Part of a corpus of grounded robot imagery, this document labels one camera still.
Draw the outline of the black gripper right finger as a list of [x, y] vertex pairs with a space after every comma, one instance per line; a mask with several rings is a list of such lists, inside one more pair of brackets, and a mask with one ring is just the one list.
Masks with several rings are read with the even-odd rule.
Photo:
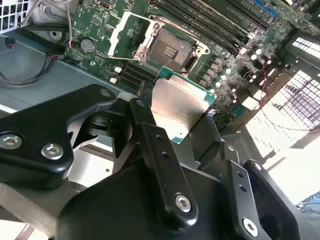
[[239, 160], [207, 114], [189, 136], [197, 170], [208, 178], [192, 181], [203, 239], [302, 239], [297, 209], [256, 161]]

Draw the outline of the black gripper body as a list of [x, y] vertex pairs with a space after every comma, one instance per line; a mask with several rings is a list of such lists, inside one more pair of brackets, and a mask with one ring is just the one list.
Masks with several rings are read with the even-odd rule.
[[229, 197], [241, 176], [228, 163], [220, 180], [161, 162], [121, 170], [73, 197], [58, 240], [227, 240], [238, 237]]

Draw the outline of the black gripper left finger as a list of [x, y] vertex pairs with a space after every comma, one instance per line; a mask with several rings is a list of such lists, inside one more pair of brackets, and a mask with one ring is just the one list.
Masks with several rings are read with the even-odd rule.
[[143, 161], [153, 208], [168, 227], [190, 227], [198, 206], [166, 131], [149, 105], [92, 84], [10, 114], [0, 121], [0, 180], [50, 189], [67, 177], [76, 147], [111, 137], [121, 167]]

